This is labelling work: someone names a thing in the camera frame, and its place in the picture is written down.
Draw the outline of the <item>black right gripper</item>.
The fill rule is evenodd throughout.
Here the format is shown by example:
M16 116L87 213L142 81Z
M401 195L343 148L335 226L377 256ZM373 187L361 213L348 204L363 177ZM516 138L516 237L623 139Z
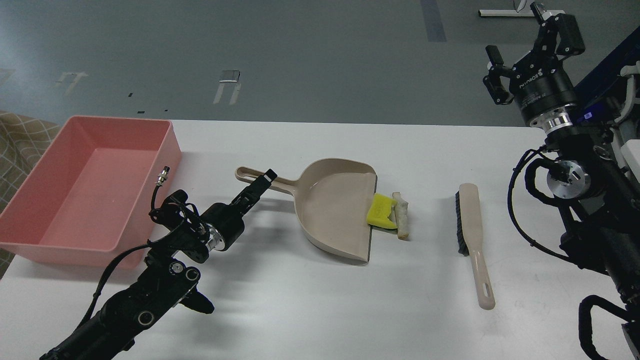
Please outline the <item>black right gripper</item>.
M487 45L488 73L482 79L494 104L515 101L526 126L534 126L544 114L578 106L579 98L563 61L586 51L573 14L553 13L542 2L532 2L530 9L539 25L530 57L505 66L498 46ZM510 90L501 78L510 80Z

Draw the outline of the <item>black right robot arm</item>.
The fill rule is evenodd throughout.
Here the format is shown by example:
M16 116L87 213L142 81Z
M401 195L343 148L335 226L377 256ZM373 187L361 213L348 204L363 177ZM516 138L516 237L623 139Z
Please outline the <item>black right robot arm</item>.
M527 126L542 129L544 145L527 150L513 169L507 209L519 234L547 255L610 277L622 306L597 295L578 306L578 338L585 355L601 360L593 340L592 310L622 319L622 333L639 358L639 32L634 30L578 85L563 64L586 46L572 14L530 3L538 23L531 50L512 65L498 47L486 47L483 84L497 105L515 103ZM519 225L515 183L558 210L565 228L561 253L543 246Z

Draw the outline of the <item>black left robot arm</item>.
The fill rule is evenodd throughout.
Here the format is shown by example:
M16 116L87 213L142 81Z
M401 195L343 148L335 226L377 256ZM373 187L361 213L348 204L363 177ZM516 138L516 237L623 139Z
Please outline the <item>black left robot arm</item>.
M203 264L212 251L226 251L243 234L243 217L259 202L277 179L268 170L259 174L230 203L213 203L204 213L188 201L183 190L169 194L161 205L157 195L169 173L164 167L151 196L151 220L167 228L158 240L148 240L117 255L104 269L92 301L78 326L60 344L44 353L43 360L111 360L128 351L135 337L149 330L176 305L211 314L215 306L199 292L201 271L176 259L183 253ZM110 297L100 310L95 307L117 266L134 252L146 250L146 268L129 287Z

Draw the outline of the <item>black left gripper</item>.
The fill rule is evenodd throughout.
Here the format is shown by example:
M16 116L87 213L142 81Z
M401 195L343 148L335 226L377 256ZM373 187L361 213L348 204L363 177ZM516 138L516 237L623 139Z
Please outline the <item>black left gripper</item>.
M278 175L269 169L246 186L230 204L213 203L200 216L209 230L206 246L210 251L224 252L240 237L245 229L244 214L241 211L251 210L277 177Z

